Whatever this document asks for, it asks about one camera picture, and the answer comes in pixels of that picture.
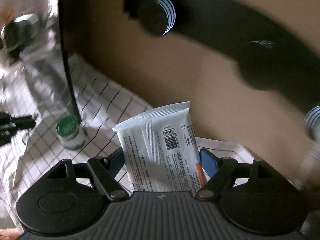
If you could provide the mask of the white wet wipes pack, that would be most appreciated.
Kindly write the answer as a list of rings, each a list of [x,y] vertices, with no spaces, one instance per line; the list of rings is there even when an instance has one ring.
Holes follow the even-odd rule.
[[[196,193],[207,182],[190,102],[158,107],[117,124],[129,183],[133,191]]]

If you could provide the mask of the black white grid tablecloth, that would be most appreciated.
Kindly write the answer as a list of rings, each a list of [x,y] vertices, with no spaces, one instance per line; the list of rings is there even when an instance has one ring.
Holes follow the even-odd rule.
[[[60,42],[59,0],[1,0],[1,194],[21,232],[181,231],[222,224],[188,193],[105,208],[92,184],[118,147],[112,125],[145,106]]]

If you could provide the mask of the green lid jar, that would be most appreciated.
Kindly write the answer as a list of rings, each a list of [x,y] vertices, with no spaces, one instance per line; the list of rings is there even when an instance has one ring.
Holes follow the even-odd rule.
[[[56,133],[62,146],[74,151],[86,143],[86,133],[75,115],[64,115],[56,123]]]

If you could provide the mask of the black monitor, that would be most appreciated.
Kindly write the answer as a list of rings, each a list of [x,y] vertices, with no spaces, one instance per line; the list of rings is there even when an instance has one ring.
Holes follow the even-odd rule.
[[[58,0],[62,59],[71,94],[71,109],[80,124],[89,124],[89,109],[99,74],[84,56],[89,52],[89,0]]]

